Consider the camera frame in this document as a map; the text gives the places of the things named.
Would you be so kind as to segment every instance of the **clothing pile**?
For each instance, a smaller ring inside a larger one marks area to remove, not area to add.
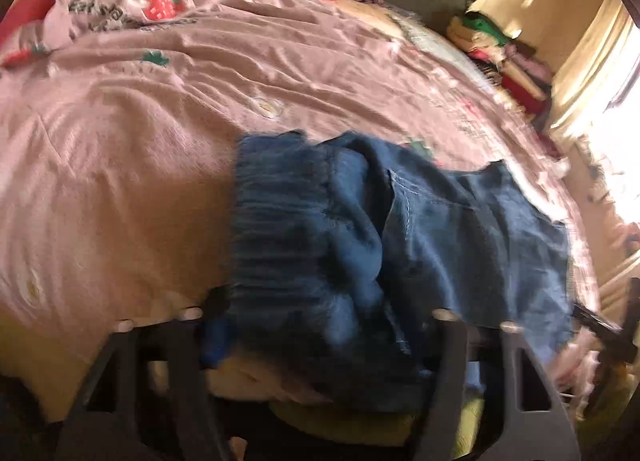
[[[233,228],[239,343],[348,408],[420,412],[437,308],[516,321],[542,362],[571,336],[566,229],[504,162],[453,172],[356,133],[245,136]]]
[[[551,111],[553,72],[533,56],[535,50],[505,35],[494,21],[480,12],[452,18],[447,38],[524,109],[545,150],[559,159],[559,152],[543,134]]]

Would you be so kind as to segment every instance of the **blue jeans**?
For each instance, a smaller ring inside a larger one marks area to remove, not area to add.
[[[354,133],[239,144],[229,317],[248,348],[334,401],[422,408],[431,312],[513,320],[541,361],[571,334],[568,239],[502,162],[442,170]]]

